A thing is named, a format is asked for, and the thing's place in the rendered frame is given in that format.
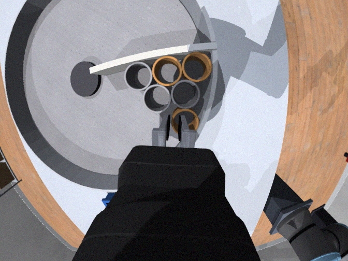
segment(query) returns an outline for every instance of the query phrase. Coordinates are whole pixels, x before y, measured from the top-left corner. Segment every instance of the white surface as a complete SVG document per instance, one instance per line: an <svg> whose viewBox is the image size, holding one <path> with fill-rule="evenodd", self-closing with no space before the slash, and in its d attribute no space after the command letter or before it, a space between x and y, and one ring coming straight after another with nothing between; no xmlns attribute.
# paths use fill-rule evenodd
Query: white surface
<svg viewBox="0 0 348 261"><path fill-rule="evenodd" d="M175 46L163 49L152 50L148 52L137 53L102 64L95 65L90 68L91 74L110 75L124 71L128 65L137 61L157 59L166 55L188 54L192 50L211 51L216 50L216 42L212 43L196 43L193 45Z"/></svg>
<svg viewBox="0 0 348 261"><path fill-rule="evenodd" d="M0 62L3 76L7 41L24 2L0 1ZM261 45L267 38L278 5L278 1L273 0L266 3L262 0L198 0L198 3L205 5L210 17L243 28L246 37ZM226 197L245 222L250 235L260 217L278 165L285 130L287 96L288 89L281 98L276 99L231 77L219 113L206 123L196 142L197 148L209 148L215 152L226 172ZM86 233L93 218L104 208L102 198L107 192L77 185L54 173L31 151L23 138L22 141L52 196Z"/></svg>

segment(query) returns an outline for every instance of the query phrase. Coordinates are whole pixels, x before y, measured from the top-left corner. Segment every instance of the wood grain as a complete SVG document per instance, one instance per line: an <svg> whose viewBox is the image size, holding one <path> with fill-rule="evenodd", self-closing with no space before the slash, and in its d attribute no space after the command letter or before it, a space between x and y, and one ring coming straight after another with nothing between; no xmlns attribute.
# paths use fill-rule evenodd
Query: wood grain
<svg viewBox="0 0 348 261"><path fill-rule="evenodd" d="M289 96L277 174L310 211L325 204L345 169L348 150L348 2L280 0L289 60ZM270 235L262 213L252 235Z"/></svg>
<svg viewBox="0 0 348 261"><path fill-rule="evenodd" d="M1 67L0 148L18 180L22 179L17 186L33 207L64 240L72 247L78 248L84 234L52 197L26 153L7 103Z"/></svg>

